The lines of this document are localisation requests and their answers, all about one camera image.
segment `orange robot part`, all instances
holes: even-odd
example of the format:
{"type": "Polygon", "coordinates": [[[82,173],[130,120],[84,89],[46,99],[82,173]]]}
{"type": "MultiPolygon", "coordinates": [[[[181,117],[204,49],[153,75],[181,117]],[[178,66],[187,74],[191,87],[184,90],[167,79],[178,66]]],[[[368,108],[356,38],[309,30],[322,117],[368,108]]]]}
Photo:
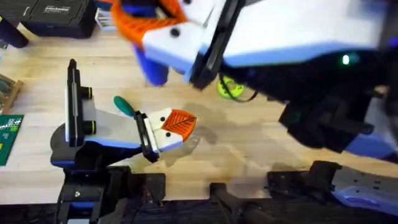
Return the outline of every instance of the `orange robot part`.
{"type": "Polygon", "coordinates": [[[196,122],[197,118],[194,115],[182,110],[172,110],[162,129],[181,135],[185,141],[191,135],[196,122]]]}
{"type": "Polygon", "coordinates": [[[174,18],[151,19],[132,17],[123,11],[120,1],[115,1],[112,5],[111,15],[120,33],[138,45],[142,50],[144,49],[142,39],[147,31],[187,22],[187,18],[178,0],[159,0],[159,2],[174,18]]]}

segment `yellow object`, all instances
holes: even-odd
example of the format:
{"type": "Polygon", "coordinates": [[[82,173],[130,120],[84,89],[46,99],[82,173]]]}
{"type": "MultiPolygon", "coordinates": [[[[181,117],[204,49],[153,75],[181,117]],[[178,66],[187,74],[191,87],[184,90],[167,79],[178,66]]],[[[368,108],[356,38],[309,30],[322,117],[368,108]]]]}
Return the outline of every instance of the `yellow object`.
{"type": "MultiPolygon", "coordinates": [[[[233,79],[228,78],[228,77],[224,77],[224,82],[233,97],[239,97],[242,95],[243,89],[244,89],[244,87],[242,85],[235,83],[235,81],[233,79]]],[[[231,99],[231,96],[224,89],[224,87],[220,81],[217,84],[217,91],[223,98],[231,99]]]]}
{"type": "Polygon", "coordinates": [[[92,125],[92,128],[91,128],[91,134],[94,134],[94,133],[95,133],[95,125],[94,125],[94,121],[91,121],[91,125],[92,125]]]}

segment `black mount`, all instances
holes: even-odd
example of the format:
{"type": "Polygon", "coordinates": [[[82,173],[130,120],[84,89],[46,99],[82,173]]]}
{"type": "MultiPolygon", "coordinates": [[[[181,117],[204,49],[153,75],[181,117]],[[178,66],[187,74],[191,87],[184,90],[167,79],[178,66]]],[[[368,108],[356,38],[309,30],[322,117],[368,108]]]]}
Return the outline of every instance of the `black mount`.
{"type": "Polygon", "coordinates": [[[142,203],[157,203],[165,197],[165,174],[132,174],[130,167],[110,166],[142,153],[150,162],[158,160],[153,152],[144,124],[145,114],[136,111],[141,146],[135,149],[103,146],[84,141],[95,134],[95,121],[85,121],[82,100],[92,99],[92,89],[80,86],[80,72],[72,59],[68,68],[69,141],[65,140],[65,124],[53,133],[50,146],[51,163],[65,173],[55,213],[56,224],[69,220],[89,223],[119,223],[129,198],[142,203]]]}
{"type": "Polygon", "coordinates": [[[230,224],[287,224],[286,221],[273,218],[263,210],[261,202],[264,199],[237,198],[226,191],[225,184],[212,183],[210,196],[217,199],[230,224]]]}

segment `screw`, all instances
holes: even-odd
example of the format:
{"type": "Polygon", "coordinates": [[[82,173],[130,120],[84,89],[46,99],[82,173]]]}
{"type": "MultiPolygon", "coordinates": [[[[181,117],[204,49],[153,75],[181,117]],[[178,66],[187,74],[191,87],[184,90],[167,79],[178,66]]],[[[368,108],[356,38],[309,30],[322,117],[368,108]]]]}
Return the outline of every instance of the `screw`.
{"type": "Polygon", "coordinates": [[[172,35],[172,37],[176,37],[176,38],[177,38],[177,37],[180,36],[181,32],[180,32],[179,29],[173,28],[173,29],[170,31],[170,34],[172,35]]]}

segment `black cable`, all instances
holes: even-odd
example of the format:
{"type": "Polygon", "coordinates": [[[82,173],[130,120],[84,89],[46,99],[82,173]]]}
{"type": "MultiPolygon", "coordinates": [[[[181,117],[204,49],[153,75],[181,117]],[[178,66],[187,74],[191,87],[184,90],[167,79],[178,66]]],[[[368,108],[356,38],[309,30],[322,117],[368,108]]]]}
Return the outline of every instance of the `black cable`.
{"type": "Polygon", "coordinates": [[[225,81],[224,81],[224,75],[220,72],[218,74],[219,78],[220,78],[220,83],[223,86],[223,88],[225,89],[225,91],[228,93],[229,97],[231,97],[232,100],[238,102],[238,103],[247,103],[252,101],[253,99],[255,99],[255,97],[259,94],[258,91],[255,91],[254,94],[247,100],[241,100],[235,96],[232,95],[232,93],[229,91],[228,86],[226,85],[225,81]]]}

